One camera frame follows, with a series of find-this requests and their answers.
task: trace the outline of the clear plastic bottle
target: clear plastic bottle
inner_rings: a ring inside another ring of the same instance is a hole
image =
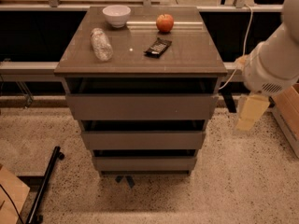
[[[101,28],[93,28],[91,41],[95,56],[102,62],[108,61],[113,55],[113,49],[107,35]]]

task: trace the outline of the white bowl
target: white bowl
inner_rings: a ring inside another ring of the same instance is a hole
[[[105,19],[111,26],[120,28],[128,22],[131,9],[123,5],[111,5],[103,9]]]

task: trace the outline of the brown box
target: brown box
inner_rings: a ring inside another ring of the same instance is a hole
[[[273,115],[299,157],[299,83],[272,98],[276,104]]]
[[[29,187],[12,174],[7,168],[0,163],[0,184],[9,194],[15,203],[18,212],[21,211],[29,193]],[[18,214],[13,207],[10,199],[0,188],[0,223],[16,224]]]

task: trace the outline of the white robot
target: white robot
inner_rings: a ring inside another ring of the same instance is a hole
[[[285,0],[282,21],[246,59],[242,74],[251,94],[239,102],[239,130],[249,130],[269,106],[268,97],[299,79],[299,0]]]

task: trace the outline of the drawer front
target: drawer front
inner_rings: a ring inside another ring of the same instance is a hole
[[[210,119],[218,95],[67,95],[74,119]]]
[[[124,159],[124,158],[93,158],[97,171],[191,171],[196,158],[170,159]]]
[[[82,132],[87,149],[200,149],[205,132],[99,133]]]

